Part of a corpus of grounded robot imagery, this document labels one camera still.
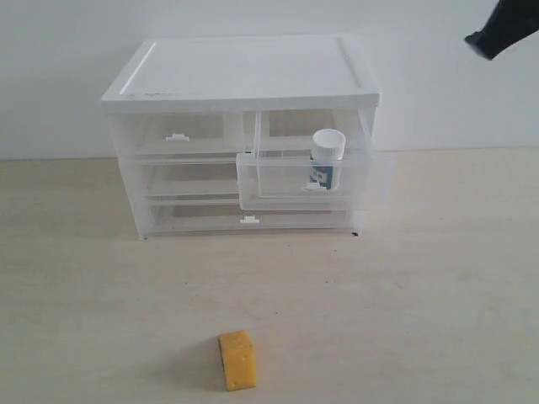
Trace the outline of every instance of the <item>table surface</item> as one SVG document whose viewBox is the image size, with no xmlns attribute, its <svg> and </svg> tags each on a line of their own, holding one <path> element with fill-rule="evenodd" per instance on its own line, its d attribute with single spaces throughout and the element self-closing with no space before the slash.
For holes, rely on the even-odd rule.
<svg viewBox="0 0 539 404">
<path fill-rule="evenodd" d="M 115 160 L 2 162 L 0 402 L 537 403 L 538 263 L 539 149 L 399 153 L 360 238 L 141 242 Z"/>
</svg>

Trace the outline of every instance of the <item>pill bottle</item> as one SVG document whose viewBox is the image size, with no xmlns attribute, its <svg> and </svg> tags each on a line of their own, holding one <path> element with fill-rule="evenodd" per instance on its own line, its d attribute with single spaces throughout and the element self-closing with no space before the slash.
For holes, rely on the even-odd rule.
<svg viewBox="0 0 539 404">
<path fill-rule="evenodd" d="M 309 181 L 327 190 L 337 189 L 340 163 L 344 155 L 346 138 L 335 129 L 322 129 L 312 136 L 311 174 Z"/>
</svg>

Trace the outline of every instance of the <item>white wall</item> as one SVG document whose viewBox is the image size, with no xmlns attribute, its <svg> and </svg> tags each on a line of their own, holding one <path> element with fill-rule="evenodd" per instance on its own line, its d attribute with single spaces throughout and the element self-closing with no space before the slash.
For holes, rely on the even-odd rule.
<svg viewBox="0 0 539 404">
<path fill-rule="evenodd" d="M 462 42 L 494 0 L 5 0 L 0 158 L 112 156 L 101 94 L 146 37 L 354 30 L 383 91 L 381 149 L 539 145 L 539 38 Z"/>
</svg>

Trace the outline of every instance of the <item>yellow sponge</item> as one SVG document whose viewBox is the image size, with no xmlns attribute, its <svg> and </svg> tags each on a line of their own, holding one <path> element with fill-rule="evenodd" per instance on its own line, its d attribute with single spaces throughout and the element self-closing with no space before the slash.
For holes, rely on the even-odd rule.
<svg viewBox="0 0 539 404">
<path fill-rule="evenodd" d="M 256 386 L 254 351 L 247 331 L 236 331 L 219 336 L 222 365 L 229 391 Z"/>
</svg>

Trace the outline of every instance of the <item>drawer unit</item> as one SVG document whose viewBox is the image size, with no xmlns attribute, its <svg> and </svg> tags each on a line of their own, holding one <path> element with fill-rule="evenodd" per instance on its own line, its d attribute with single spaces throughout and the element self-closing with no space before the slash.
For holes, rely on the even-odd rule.
<svg viewBox="0 0 539 404">
<path fill-rule="evenodd" d="M 359 232 L 395 163 L 372 146 L 378 100 L 349 35 L 148 40 L 102 98 L 143 238 Z M 340 160 L 312 160 L 326 129 L 342 133 Z"/>
</svg>

